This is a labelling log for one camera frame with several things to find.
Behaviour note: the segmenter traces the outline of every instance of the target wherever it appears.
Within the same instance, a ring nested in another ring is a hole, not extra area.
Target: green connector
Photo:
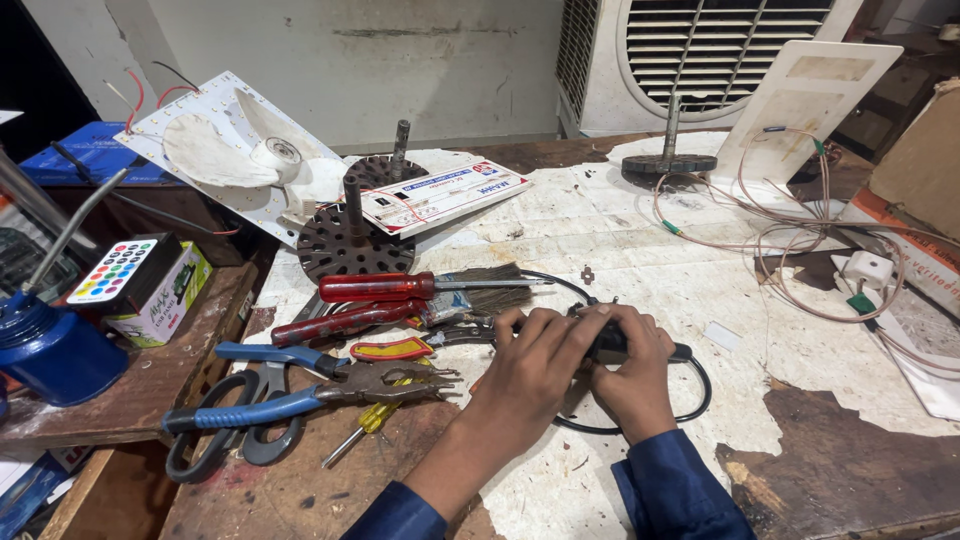
[[[663,220],[663,225],[666,226],[666,228],[670,230],[670,232],[673,234],[680,234],[682,232],[680,229],[677,229],[676,227],[673,226],[672,223],[670,223],[665,219]]]
[[[856,309],[856,312],[861,315],[866,315],[867,313],[873,313],[876,311],[876,306],[874,303],[867,298],[867,295],[862,292],[857,293],[847,299],[847,304],[850,304],[850,307]]]

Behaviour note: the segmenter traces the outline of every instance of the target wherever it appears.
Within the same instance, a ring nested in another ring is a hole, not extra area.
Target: white electrical connector
[[[868,251],[855,252],[843,268],[843,276],[850,282],[879,290],[894,274],[894,262]]]

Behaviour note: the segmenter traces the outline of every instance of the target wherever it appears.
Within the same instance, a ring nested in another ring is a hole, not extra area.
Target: hand
[[[469,404],[403,480],[449,521],[511,459],[530,449],[564,402],[573,373],[610,318],[553,309],[496,317],[496,356]],[[514,337],[514,326],[522,327]]]
[[[677,346],[651,315],[641,315],[635,307],[597,304],[578,314],[587,316],[604,307],[627,336],[627,360],[616,371],[592,362],[588,370],[593,390],[619,418],[631,445],[675,430],[677,421],[666,386],[666,360]]]

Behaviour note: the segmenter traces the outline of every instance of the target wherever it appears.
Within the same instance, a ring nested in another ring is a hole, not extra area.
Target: small fan blade
[[[253,99],[250,94],[240,88],[233,89],[237,96],[237,103],[240,104],[240,110],[243,111],[250,122],[250,126],[260,135],[261,140],[267,140],[270,137],[283,139],[294,146],[304,160],[313,158],[334,158],[334,156],[324,156],[323,151],[315,142],[304,136],[303,132],[298,130],[289,122],[273,114],[263,105]]]
[[[171,120],[163,131],[163,152],[187,176],[203,184],[261,187],[279,181],[274,169],[226,144],[202,114],[182,114]]]

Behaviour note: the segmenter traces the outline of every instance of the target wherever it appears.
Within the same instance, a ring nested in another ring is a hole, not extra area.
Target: blue shirt
[[[611,467],[638,540],[756,538],[682,430],[636,443]],[[392,481],[341,540],[443,540],[446,520]]]

